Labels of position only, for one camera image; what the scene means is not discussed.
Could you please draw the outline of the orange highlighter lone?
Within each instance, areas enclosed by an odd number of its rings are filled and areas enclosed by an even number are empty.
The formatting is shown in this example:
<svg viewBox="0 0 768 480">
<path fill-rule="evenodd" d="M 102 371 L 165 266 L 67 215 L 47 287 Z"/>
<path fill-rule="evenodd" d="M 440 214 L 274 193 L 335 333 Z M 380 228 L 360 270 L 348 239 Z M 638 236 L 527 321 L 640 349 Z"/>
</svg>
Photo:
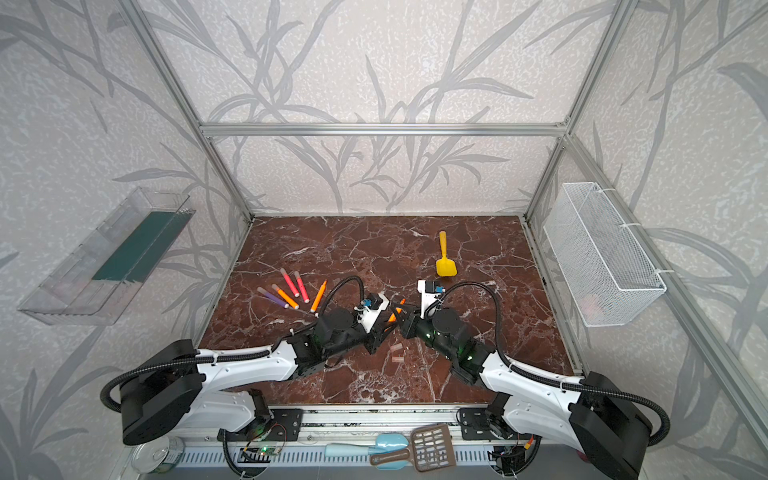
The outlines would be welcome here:
<svg viewBox="0 0 768 480">
<path fill-rule="evenodd" d="M 272 289 L 294 310 L 299 309 L 299 304 L 277 284 L 272 285 Z"/>
</svg>

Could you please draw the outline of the pink highlighter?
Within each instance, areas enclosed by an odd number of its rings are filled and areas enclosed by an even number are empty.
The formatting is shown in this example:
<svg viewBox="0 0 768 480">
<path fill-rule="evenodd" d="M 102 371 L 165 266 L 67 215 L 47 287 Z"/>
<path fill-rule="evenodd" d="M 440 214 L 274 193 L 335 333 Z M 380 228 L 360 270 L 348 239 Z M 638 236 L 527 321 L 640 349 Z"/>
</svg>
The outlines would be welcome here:
<svg viewBox="0 0 768 480">
<path fill-rule="evenodd" d="M 281 275 L 282 275 L 286 285 L 288 286 L 288 288 L 290 289 L 291 293 L 293 294 L 293 296 L 294 297 L 299 297 L 300 296 L 300 292 L 299 292 L 297 286 L 294 284 L 293 280 L 291 279 L 290 275 L 286 271 L 286 269 L 285 268 L 281 268 L 280 269 L 280 273 L 281 273 Z"/>
<path fill-rule="evenodd" d="M 306 289 L 306 287 L 304 285 L 304 282 L 303 282 L 303 280 L 301 278 L 300 273 L 298 271 L 294 271 L 293 275 L 294 275 L 294 278 L 296 280 L 296 285 L 298 286 L 298 289 L 299 289 L 301 298 L 303 299 L 303 302 L 305 304 L 308 304 L 310 302 L 309 295 L 308 295 L 307 289 Z"/>
</svg>

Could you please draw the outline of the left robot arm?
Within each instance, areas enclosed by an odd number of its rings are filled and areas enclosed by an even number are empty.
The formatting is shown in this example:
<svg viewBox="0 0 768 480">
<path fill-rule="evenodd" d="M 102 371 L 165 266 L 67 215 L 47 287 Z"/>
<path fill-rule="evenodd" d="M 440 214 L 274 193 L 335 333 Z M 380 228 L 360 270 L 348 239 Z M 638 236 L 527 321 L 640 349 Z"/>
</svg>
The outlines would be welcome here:
<svg viewBox="0 0 768 480">
<path fill-rule="evenodd" d="M 239 432 L 263 413 L 244 386 L 283 382 L 326 369 L 332 357 L 362 347 L 374 353 L 395 328 L 388 304 L 337 308 L 273 345 L 196 349 L 177 340 L 141 366 L 107 382 L 102 404 L 121 416 L 122 441 L 148 443 L 177 428 Z"/>
</svg>

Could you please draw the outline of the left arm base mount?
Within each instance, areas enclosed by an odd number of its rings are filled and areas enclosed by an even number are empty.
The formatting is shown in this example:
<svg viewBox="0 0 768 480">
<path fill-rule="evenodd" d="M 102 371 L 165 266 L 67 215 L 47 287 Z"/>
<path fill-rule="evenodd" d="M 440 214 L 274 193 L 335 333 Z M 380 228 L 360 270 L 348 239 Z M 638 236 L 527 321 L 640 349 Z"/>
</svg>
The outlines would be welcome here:
<svg viewBox="0 0 768 480">
<path fill-rule="evenodd" d="M 245 425 L 234 432 L 220 429 L 216 439 L 220 442 L 276 441 L 295 442 L 298 440 L 304 411 L 300 408 L 259 407 L 245 409 L 248 413 Z"/>
</svg>

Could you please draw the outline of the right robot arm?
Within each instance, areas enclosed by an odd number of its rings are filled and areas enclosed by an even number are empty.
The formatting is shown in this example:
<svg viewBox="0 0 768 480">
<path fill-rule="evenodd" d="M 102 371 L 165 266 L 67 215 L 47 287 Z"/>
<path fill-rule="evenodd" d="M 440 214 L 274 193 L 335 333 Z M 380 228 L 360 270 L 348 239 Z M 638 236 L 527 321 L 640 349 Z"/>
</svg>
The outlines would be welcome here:
<svg viewBox="0 0 768 480">
<path fill-rule="evenodd" d="M 462 288 L 422 281 L 419 304 L 397 304 L 391 311 L 406 339 L 418 338 L 451 363 L 462 382 L 495 393 L 489 422 L 499 437 L 530 434 L 568 445 L 611 479 L 636 479 L 649 447 L 671 431 L 667 412 L 656 402 L 620 390 L 597 372 L 565 376 L 509 357 L 502 348 L 502 305 L 485 284 L 494 304 L 494 343 L 469 333 L 448 296 Z"/>
</svg>

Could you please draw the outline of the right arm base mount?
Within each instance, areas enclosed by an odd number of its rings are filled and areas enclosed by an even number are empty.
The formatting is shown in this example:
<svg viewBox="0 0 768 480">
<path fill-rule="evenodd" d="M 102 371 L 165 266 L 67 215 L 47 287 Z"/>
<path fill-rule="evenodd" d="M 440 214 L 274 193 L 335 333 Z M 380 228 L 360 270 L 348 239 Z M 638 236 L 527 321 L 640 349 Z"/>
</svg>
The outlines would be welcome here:
<svg viewBox="0 0 768 480">
<path fill-rule="evenodd" d="M 464 407 L 457 412 L 463 440 L 510 440 L 518 433 L 486 408 Z"/>
</svg>

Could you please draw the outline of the purple highlighter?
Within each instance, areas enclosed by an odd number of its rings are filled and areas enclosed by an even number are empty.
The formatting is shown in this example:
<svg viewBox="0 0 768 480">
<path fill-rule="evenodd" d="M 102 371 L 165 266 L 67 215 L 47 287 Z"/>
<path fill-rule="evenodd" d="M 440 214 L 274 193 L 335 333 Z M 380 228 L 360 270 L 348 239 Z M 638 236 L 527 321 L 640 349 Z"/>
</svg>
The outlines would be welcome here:
<svg viewBox="0 0 768 480">
<path fill-rule="evenodd" d="M 280 306 L 281 308 L 287 309 L 289 307 L 289 304 L 284 299 L 282 299 L 281 297 L 273 295 L 272 293 L 270 293 L 269 291 L 265 290 L 262 287 L 258 287 L 257 288 L 257 292 L 261 296 L 263 296 L 264 298 L 266 298 L 270 302 Z"/>
</svg>

